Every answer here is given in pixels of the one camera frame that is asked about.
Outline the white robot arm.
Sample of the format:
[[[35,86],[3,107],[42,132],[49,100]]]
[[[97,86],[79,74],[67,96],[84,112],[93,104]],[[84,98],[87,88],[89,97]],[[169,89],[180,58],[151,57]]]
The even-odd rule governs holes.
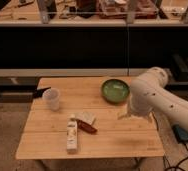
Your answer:
[[[118,118],[132,115],[148,118],[156,109],[188,131],[188,101],[167,91],[167,83],[168,74],[160,67],[152,67],[132,79],[127,107]]]

